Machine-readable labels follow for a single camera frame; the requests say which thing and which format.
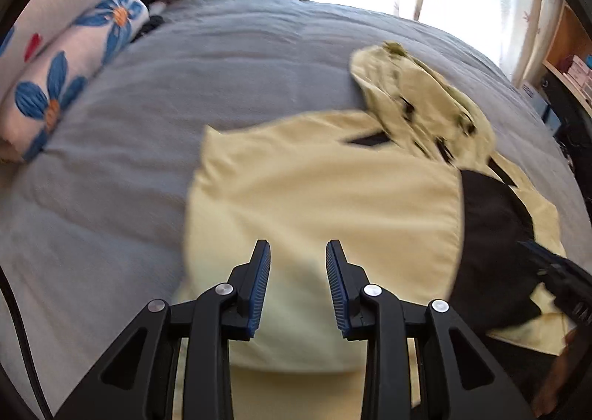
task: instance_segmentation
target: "bed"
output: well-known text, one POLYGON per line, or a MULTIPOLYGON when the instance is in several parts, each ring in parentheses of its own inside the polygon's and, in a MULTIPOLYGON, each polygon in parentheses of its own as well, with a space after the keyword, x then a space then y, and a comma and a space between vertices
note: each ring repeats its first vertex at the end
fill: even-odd
MULTIPOLYGON (((558 145, 501 71, 455 37, 294 0, 183 0, 164 16, 88 86, 43 154, 0 165, 2 268, 53 410, 149 300, 173 298, 204 126, 363 108, 349 57, 384 40, 481 107, 498 151, 557 206, 570 259, 592 269, 590 221, 558 145)), ((0 324, 0 363, 38 411, 4 302, 0 324)))

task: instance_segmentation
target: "wooden shelf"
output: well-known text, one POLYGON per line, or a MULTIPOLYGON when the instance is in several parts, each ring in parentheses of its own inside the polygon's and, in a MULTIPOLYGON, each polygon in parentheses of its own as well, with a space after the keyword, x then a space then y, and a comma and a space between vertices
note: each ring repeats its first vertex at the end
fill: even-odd
POLYGON ((588 99, 582 93, 582 91, 573 84, 569 79, 567 79, 562 73, 560 73, 555 66, 553 66, 549 61, 543 61, 543 65, 555 76, 559 79, 567 89, 569 89, 570 93, 574 95, 574 97, 578 100, 578 102, 582 105, 585 111, 588 113, 590 117, 592 117, 592 105, 588 102, 588 99))
POLYGON ((565 4, 546 59, 555 66, 572 54, 585 61, 592 54, 592 41, 574 12, 565 4))

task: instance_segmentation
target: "black strap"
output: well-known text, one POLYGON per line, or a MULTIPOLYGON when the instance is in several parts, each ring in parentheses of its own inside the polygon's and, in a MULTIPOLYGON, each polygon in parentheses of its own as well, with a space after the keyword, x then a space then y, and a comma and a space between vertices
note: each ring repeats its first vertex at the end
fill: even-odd
POLYGON ((507 184, 508 186, 516 186, 516 183, 514 183, 514 181, 512 180, 512 178, 510 178, 508 173, 506 173, 503 169, 501 169, 499 164, 497 164, 495 161, 493 161, 493 158, 489 158, 489 163, 487 166, 489 166, 490 170, 492 170, 496 175, 498 175, 499 178, 505 184, 507 184))
POLYGON ((452 162, 452 160, 454 159, 454 156, 452 155, 452 153, 448 149, 448 146, 446 146, 446 140, 442 137, 439 137, 439 138, 436 138, 435 142, 436 142, 436 146, 438 148, 438 151, 442 155, 442 159, 445 161, 446 164, 450 164, 452 162))
MULTIPOLYGON (((41 410, 41 414, 43 415, 43 418, 45 420, 52 420, 53 415, 51 414, 51 410, 49 408, 49 405, 47 404, 45 395, 43 395, 43 389, 41 388, 41 383, 39 382, 39 377, 37 376, 37 371, 35 369, 35 363, 33 361, 31 347, 29 346, 29 340, 27 339, 27 332, 25 330, 23 317, 21 316, 21 311, 19 310, 19 305, 17 304, 17 299, 14 296, 13 289, 11 288, 10 283, 8 283, 8 278, 6 277, 1 266, 0 292, 4 296, 4 301, 8 306, 8 312, 10 313, 10 316, 13 319, 14 329, 17 333, 18 345, 21 348, 21 355, 23 356, 23 362, 25 363, 25 370, 27 371, 27 375, 29 377, 29 382, 31 383, 31 388, 33 389, 33 394, 35 395, 35 399, 39 404, 39 410, 41 410)), ((5 375, 2 375, 2 382, 0 383, 2 391, 0 392, 0 394, 4 396, 7 394, 7 392, 10 394, 12 393, 9 385, 10 381, 8 380, 8 383, 6 383, 6 380, 8 380, 8 378, 5 375)), ((20 406, 17 406, 17 403, 21 402, 19 400, 16 400, 16 403, 13 403, 13 407, 22 408, 22 404, 20 406)))
POLYGON ((384 143, 394 143, 392 139, 387 136, 387 133, 384 131, 378 131, 378 133, 370 134, 369 136, 364 136, 361 138, 352 139, 347 142, 349 145, 360 145, 360 146, 368 146, 372 148, 373 146, 383 145, 384 143))
POLYGON ((405 103, 405 107, 403 108, 403 118, 406 122, 411 122, 413 120, 413 112, 415 111, 415 106, 412 105, 409 101, 407 101, 403 96, 401 99, 405 103))

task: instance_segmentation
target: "red flower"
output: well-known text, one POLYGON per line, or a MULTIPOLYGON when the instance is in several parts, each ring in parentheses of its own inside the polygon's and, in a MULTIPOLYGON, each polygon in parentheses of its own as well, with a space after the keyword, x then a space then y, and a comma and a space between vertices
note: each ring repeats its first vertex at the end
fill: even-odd
POLYGON ((33 57, 33 54, 35 54, 35 51, 37 51, 42 42, 43 38, 39 34, 35 33, 31 36, 31 39, 29 39, 29 44, 25 49, 25 62, 29 61, 29 59, 33 57))

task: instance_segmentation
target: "blue flower pattern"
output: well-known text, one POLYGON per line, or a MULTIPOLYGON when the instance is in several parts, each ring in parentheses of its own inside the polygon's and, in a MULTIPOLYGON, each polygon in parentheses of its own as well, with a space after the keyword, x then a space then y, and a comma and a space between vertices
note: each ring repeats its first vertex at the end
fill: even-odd
POLYGON ((77 26, 101 27, 113 23, 107 35, 103 64, 107 64, 130 40, 131 22, 144 10, 144 5, 134 0, 104 0, 88 13, 80 16, 77 26))
POLYGON ((13 34, 14 34, 14 26, 12 26, 10 28, 10 31, 7 32, 6 36, 4 36, 4 39, 2 40, 2 44, 0 44, 0 56, 4 54, 4 51, 6 50, 6 48, 8 47, 8 43, 10 42, 10 39, 13 38, 13 34))
POLYGON ((25 116, 45 121, 44 137, 51 133, 65 111, 87 85, 87 78, 76 76, 66 88, 68 61, 66 53, 60 51, 51 60, 47 73, 47 94, 31 81, 21 81, 15 92, 17 108, 25 116))

